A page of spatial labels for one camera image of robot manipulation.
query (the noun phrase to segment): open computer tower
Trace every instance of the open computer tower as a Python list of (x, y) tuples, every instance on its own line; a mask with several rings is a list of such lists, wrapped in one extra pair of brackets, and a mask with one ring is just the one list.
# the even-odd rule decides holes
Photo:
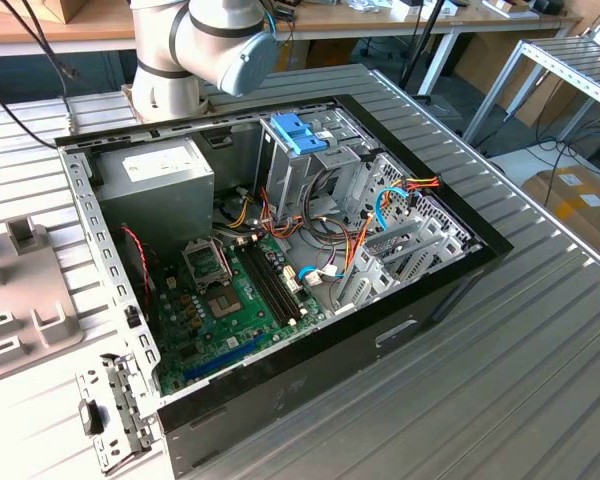
[(179, 478), (442, 321), (511, 245), (350, 96), (59, 139), (124, 352), (104, 474)]

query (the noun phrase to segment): sticker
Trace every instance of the sticker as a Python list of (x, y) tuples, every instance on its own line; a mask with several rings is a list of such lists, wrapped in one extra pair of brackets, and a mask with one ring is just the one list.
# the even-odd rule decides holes
[(141, 182), (184, 170), (197, 170), (196, 173), (199, 174), (207, 173), (204, 165), (196, 162), (183, 146), (127, 157), (122, 161), (122, 165), (132, 182)]
[(582, 198), (590, 207), (600, 207), (600, 197), (597, 195), (580, 195), (580, 198)]
[(583, 185), (578, 177), (576, 177), (572, 173), (566, 173), (564, 175), (558, 175), (564, 183), (569, 185), (570, 187), (577, 187), (578, 185)]
[(328, 130), (325, 130), (324, 132), (317, 132), (314, 135), (320, 140), (324, 140), (325, 138), (333, 138), (333, 134)]

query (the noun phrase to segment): ram slot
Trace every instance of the ram slot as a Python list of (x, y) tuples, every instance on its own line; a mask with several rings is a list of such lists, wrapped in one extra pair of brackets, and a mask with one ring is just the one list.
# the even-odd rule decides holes
[(300, 309), (282, 281), (272, 270), (264, 253), (256, 245), (236, 249), (238, 259), (265, 301), (276, 323), (282, 328), (289, 320), (300, 318)]

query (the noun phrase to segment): table leg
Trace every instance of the table leg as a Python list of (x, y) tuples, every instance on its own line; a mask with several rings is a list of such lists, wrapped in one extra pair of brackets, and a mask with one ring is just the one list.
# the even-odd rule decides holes
[(571, 130), (578, 125), (580, 120), (582, 120), (582, 117), (584, 117), (584, 115), (589, 111), (594, 102), (595, 100), (593, 98), (587, 98), (587, 101), (584, 102), (582, 107), (580, 107), (580, 110), (578, 110), (578, 112), (571, 118), (567, 126), (564, 127), (564, 129), (560, 132), (560, 135), (558, 135), (558, 140), (562, 141), (567, 138), (567, 136), (571, 133)]
[[(573, 26), (570, 25), (568, 27), (561, 28), (560, 30), (558, 30), (554, 38), (566, 37), (572, 27)], [(531, 90), (531, 88), (533, 88), (533, 86), (538, 81), (542, 70), (544, 70), (544, 67), (541, 67), (540, 65), (536, 64), (536, 66), (533, 67), (533, 70), (531, 70), (531, 73), (525, 80), (524, 84), (522, 84), (522, 87), (507, 107), (507, 113), (515, 111), (515, 109), (520, 105), (520, 103), (523, 102), (525, 98), (527, 98), (527, 93)]]
[(484, 98), (482, 105), (480, 105), (480, 108), (478, 108), (478, 111), (471, 120), (471, 123), (465, 130), (464, 135), (462, 135), (462, 139), (465, 142), (471, 143), (471, 141), (474, 139), (474, 137), (480, 130), (482, 122), (484, 122), (484, 119), (487, 117), (487, 115), (489, 115), (489, 112), (493, 108), (493, 105), (496, 103), (496, 100), (502, 93), (502, 90), (504, 90), (504, 87), (507, 85), (509, 77), (513, 74), (516, 67), (520, 63), (521, 56), (522, 41), (518, 42), (518, 45), (516, 45), (516, 48), (513, 50), (513, 53), (509, 57), (509, 60), (507, 60), (507, 63), (500, 72), (500, 75), (498, 75), (498, 78), (496, 78), (496, 81), (493, 83), (491, 90), (489, 90), (489, 93), (487, 93), (487, 96)]
[(438, 81), (440, 72), (442, 72), (444, 64), (447, 62), (447, 59), (451, 54), (451, 50), (453, 50), (453, 46), (458, 39), (458, 35), (460, 34), (452, 31), (450, 33), (446, 33), (442, 37), (442, 41), (440, 42), (438, 50), (433, 57), (433, 61), (431, 62), (431, 65), (429, 65), (429, 70), (427, 70), (427, 74), (422, 81), (422, 85), (420, 85), (418, 95), (429, 95), (432, 92), (434, 85)]

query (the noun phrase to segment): wooden desk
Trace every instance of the wooden desk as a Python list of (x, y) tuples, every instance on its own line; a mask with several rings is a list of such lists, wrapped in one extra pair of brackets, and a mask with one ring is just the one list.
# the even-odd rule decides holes
[[(295, 41), (326, 38), (359, 38), (410, 35), (415, 27), (415, 16), (406, 21), (394, 18), (390, 9), (378, 13), (358, 13), (346, 4), (335, 7), (301, 4), (296, 9)], [(565, 37), (580, 20), (577, 15), (543, 16), (541, 19), (508, 20), (472, 0), (456, 16), (441, 17), (433, 28), (434, 34), (444, 37), (429, 71), (420, 87), (420, 94), (431, 93), (453, 45), (461, 33), (491, 31), (522, 31), (557, 29), (556, 37)], [(418, 32), (422, 32), (424, 21)], [(53, 48), (62, 52), (130, 50), (135, 48), (131, 11), (125, 0), (91, 0), (68, 25), (42, 22), (45, 34)], [(278, 39), (289, 38), (289, 26), (278, 24)], [(14, 18), (0, 13), (0, 56), (34, 55), (38, 46), (24, 32)]]

